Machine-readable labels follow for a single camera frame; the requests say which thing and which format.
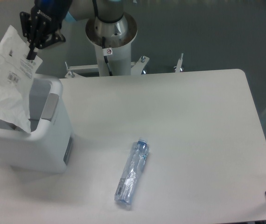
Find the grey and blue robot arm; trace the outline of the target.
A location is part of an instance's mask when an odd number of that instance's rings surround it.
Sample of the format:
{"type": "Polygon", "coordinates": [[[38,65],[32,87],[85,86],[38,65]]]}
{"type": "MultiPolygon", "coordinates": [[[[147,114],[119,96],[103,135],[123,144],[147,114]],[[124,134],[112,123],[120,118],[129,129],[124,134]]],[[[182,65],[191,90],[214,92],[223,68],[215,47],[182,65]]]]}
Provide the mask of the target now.
{"type": "Polygon", "coordinates": [[[20,12],[22,34],[27,39],[28,60],[38,51],[66,42],[63,20],[98,18],[105,23],[119,21],[124,14],[121,0],[35,0],[29,13],[20,12]]]}

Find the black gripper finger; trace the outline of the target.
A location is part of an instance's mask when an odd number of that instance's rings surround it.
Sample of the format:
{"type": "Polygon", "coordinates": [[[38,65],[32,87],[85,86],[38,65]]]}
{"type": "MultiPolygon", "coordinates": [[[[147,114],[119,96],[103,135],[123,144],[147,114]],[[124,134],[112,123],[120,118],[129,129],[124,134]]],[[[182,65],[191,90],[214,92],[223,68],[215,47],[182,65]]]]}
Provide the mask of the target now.
{"type": "Polygon", "coordinates": [[[38,50],[53,47],[66,42],[65,37],[57,30],[56,32],[46,34],[45,28],[36,30],[33,39],[30,39],[30,60],[34,60],[38,50]]]}
{"type": "Polygon", "coordinates": [[[37,55],[37,45],[38,45],[38,29],[35,20],[31,19],[31,15],[26,12],[20,12],[21,29],[23,36],[26,37],[29,44],[29,52],[27,59],[35,59],[37,55]]]}

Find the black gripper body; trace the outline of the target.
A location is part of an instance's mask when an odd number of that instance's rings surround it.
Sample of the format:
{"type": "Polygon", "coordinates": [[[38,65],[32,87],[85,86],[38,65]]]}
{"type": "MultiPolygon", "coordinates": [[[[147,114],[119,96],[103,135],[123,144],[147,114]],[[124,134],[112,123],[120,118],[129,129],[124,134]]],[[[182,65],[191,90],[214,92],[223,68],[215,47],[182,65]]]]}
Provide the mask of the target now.
{"type": "Polygon", "coordinates": [[[43,35],[56,32],[71,6],[70,0],[35,0],[31,9],[31,33],[41,31],[43,35]]]}

